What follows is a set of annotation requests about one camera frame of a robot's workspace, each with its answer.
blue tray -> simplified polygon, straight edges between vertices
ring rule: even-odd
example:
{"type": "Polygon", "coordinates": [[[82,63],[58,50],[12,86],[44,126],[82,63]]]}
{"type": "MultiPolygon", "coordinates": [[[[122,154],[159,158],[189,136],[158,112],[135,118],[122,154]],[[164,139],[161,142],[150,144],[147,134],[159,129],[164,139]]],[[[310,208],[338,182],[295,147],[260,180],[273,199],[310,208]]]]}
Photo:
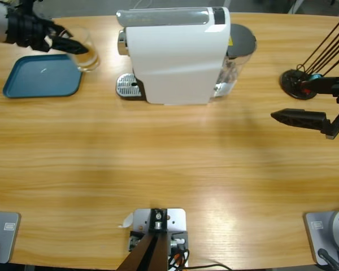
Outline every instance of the blue tray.
{"type": "Polygon", "coordinates": [[[25,56],[16,61],[3,94],[8,98],[69,96],[78,90],[81,76],[67,55],[25,56]]]}

wooden table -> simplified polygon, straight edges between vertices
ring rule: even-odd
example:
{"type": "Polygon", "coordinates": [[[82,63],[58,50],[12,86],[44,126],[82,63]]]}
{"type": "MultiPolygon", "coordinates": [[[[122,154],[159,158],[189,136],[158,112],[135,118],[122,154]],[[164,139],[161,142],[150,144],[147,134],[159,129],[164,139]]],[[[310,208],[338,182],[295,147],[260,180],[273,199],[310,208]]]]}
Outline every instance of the wooden table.
{"type": "Polygon", "coordinates": [[[339,136],[327,140],[270,113],[337,115],[330,95],[295,100],[278,78],[338,18],[232,14],[232,21],[252,29],[258,49],[233,93],[206,106],[117,97],[116,79],[131,63],[117,52],[112,16],[58,20],[89,28],[102,61],[71,97],[5,98],[15,60],[39,53],[0,44],[0,211],[22,216],[12,262],[115,269],[127,255],[129,229],[118,226],[129,213],[180,207],[191,265],[313,264],[302,216],[339,208],[339,136]]]}

label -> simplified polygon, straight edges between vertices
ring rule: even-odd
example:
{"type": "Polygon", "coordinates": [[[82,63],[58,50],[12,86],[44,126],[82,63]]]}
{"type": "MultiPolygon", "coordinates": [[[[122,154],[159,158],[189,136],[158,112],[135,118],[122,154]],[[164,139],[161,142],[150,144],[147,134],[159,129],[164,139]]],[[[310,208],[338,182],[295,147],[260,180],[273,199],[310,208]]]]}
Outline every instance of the label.
{"type": "Polygon", "coordinates": [[[320,229],[323,229],[323,222],[322,221],[312,221],[311,222],[311,227],[314,229],[314,230],[320,230],[320,229]]]}
{"type": "Polygon", "coordinates": [[[15,223],[5,223],[4,230],[15,230],[15,223]]]}

coffee machine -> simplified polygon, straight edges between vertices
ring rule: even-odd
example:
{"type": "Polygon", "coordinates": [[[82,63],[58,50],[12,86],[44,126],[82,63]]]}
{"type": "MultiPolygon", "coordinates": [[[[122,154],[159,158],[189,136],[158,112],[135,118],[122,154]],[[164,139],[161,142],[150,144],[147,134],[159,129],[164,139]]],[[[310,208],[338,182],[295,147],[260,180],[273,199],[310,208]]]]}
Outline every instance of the coffee machine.
{"type": "Polygon", "coordinates": [[[133,73],[118,95],[154,104],[206,104],[214,96],[230,40],[225,7],[119,10],[118,51],[133,73]]]}

